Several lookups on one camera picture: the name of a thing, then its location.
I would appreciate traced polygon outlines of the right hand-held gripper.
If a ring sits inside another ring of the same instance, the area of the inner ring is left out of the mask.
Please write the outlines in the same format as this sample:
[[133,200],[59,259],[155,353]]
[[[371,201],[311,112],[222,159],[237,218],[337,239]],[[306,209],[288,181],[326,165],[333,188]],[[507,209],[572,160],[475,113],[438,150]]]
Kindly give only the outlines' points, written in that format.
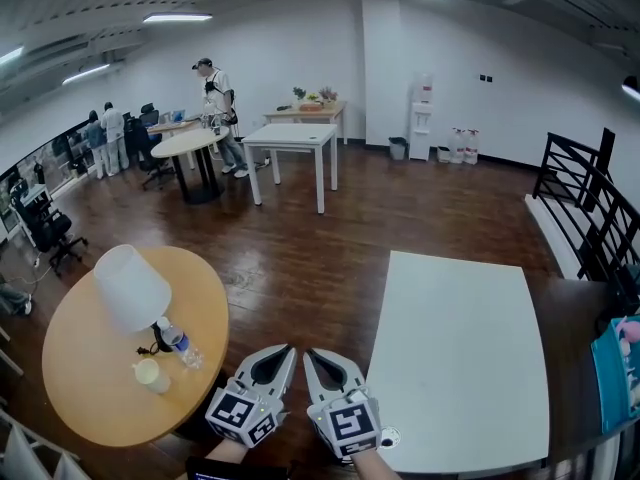
[[376,450],[382,440],[377,400],[359,366],[325,349],[308,349],[303,365],[310,402],[307,415],[337,459]]

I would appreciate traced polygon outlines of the clear plastic water bottle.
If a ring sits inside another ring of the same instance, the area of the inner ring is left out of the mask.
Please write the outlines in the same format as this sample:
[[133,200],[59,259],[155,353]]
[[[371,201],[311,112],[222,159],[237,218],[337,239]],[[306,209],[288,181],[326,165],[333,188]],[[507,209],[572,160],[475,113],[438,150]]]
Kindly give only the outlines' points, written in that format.
[[156,325],[162,342],[180,357],[185,366],[192,369],[201,368],[203,355],[180,327],[166,317],[160,317]]

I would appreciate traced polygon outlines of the pale yellow cup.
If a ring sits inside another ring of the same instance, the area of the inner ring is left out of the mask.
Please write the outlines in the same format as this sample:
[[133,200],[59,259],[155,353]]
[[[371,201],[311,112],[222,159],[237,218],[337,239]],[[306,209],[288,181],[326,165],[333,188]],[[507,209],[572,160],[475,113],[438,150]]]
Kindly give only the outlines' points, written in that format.
[[135,379],[154,394],[164,394],[171,386],[169,375],[151,358],[132,365]]

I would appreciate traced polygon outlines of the white shade table lamp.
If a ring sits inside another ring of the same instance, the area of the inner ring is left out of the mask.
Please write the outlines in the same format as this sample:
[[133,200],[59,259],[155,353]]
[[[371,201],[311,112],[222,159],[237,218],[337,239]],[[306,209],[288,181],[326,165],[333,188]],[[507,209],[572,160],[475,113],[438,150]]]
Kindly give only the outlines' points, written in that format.
[[170,284],[131,245],[106,252],[93,269],[94,282],[116,326],[128,334],[152,329],[157,349],[170,352],[157,321],[171,300]]

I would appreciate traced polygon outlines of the person's right forearm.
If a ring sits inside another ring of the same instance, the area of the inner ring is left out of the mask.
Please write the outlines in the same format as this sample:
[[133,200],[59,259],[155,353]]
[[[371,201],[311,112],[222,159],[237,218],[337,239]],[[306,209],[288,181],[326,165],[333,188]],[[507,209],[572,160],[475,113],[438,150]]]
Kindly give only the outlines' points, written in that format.
[[353,454],[351,459],[360,480],[402,480],[375,449]]

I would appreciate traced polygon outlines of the black screen device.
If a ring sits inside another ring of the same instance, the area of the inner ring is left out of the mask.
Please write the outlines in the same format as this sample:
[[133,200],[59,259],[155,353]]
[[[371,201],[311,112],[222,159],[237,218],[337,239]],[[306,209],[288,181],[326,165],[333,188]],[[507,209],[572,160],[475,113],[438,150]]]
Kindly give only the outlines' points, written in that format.
[[186,461],[188,480],[290,480],[283,467],[234,464],[190,457]]

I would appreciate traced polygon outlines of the round wooden table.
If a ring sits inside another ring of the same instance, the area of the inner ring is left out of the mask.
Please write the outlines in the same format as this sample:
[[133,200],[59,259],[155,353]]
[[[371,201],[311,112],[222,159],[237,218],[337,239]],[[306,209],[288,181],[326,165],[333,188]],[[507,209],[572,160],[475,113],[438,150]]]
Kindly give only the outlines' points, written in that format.
[[212,395],[229,344],[229,307],[222,281],[197,254],[172,246],[143,248],[141,256],[171,286],[167,318],[181,327],[203,356],[198,368],[176,353],[154,360],[170,379],[155,394],[138,382],[137,350],[152,329],[127,332],[105,306],[95,276],[86,273],[55,310],[44,339],[42,374],[49,400],[76,434],[106,447],[153,442],[195,418]]

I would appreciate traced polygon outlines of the white square table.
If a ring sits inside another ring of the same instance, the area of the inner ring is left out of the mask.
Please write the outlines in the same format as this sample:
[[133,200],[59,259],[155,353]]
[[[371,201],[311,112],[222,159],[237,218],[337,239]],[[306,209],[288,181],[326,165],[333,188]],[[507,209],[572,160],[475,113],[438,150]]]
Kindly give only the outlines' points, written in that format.
[[273,179],[281,183],[277,153],[312,153],[315,161],[317,212],[325,212],[323,148],[330,146],[330,188],[338,189],[338,142],[337,126],[333,124],[269,124],[242,140],[246,157],[253,201],[262,205],[259,182],[253,158],[254,149],[270,152]]

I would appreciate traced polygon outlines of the light round table black base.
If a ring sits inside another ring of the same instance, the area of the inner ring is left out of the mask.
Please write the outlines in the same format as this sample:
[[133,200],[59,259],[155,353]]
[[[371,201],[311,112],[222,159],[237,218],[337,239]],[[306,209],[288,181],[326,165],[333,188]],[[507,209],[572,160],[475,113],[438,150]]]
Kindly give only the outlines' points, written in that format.
[[[156,159],[170,158],[179,183],[183,200],[190,205],[199,205],[218,199],[222,194],[212,164],[210,146],[229,135],[230,129],[222,126],[218,132],[196,128],[171,137],[154,146],[151,155]],[[189,189],[179,157],[194,153],[201,176],[201,185]]]

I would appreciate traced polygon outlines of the white shelf unit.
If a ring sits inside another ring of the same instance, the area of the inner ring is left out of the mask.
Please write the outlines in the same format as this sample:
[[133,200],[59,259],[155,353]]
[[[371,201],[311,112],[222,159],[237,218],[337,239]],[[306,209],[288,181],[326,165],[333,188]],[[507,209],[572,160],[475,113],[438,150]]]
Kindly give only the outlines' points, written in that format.
[[22,425],[1,408],[0,422],[9,428],[5,449],[0,453],[0,471],[6,480],[53,480],[35,452],[42,446],[61,456],[80,459]]

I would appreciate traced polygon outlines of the long wooden desk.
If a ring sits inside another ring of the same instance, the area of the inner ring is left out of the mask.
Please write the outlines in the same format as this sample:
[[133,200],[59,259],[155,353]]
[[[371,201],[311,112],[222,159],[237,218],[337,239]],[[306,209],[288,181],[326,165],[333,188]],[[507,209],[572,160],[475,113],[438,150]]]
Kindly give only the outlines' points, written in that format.
[[147,128],[150,135],[169,134],[173,136],[176,133],[191,130],[193,128],[201,128],[202,123],[199,116],[191,120],[182,120],[176,122],[159,123]]

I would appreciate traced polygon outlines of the wooden side table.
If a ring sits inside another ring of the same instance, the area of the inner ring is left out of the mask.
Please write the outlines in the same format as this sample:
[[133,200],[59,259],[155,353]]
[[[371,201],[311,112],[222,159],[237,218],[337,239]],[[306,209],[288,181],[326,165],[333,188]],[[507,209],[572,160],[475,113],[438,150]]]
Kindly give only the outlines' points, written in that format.
[[288,122],[288,123],[329,123],[335,124],[338,127],[338,138],[343,141],[345,145],[348,144],[348,137],[345,128],[345,108],[346,103],[344,101],[336,101],[334,104],[324,105],[324,109],[315,113],[301,113],[298,108],[301,104],[286,109],[275,110],[264,115],[265,122],[271,124],[273,122]]

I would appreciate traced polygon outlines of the blue plastic bin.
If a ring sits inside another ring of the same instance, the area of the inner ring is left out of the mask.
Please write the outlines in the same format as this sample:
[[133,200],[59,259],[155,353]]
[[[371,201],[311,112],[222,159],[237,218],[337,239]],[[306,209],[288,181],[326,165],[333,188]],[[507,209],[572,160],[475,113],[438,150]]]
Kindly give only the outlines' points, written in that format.
[[[639,320],[640,315],[630,316]],[[629,344],[616,335],[614,318],[591,344],[597,376],[603,434],[640,418],[640,342]]]

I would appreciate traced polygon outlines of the wide dark window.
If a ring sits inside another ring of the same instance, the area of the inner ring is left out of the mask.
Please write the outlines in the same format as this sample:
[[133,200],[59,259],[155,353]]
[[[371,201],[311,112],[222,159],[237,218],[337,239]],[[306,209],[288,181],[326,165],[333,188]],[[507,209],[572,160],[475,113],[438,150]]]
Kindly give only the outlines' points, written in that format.
[[84,176],[94,162],[82,132],[88,121],[81,121],[4,171],[0,171],[0,222],[8,238],[22,230],[19,216],[11,206],[11,188],[23,180],[27,189],[22,204],[32,212],[43,212],[53,194],[73,179]]

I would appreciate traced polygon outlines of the black metal railing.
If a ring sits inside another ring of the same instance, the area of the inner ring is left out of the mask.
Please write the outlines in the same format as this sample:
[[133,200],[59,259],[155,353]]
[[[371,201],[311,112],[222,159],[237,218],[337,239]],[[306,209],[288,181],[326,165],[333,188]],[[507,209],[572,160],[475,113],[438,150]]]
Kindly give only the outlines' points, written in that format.
[[609,129],[599,148],[548,133],[533,193],[525,199],[563,276],[608,285],[613,302],[607,318],[624,316],[616,272],[640,265],[640,212],[609,173],[614,142]]

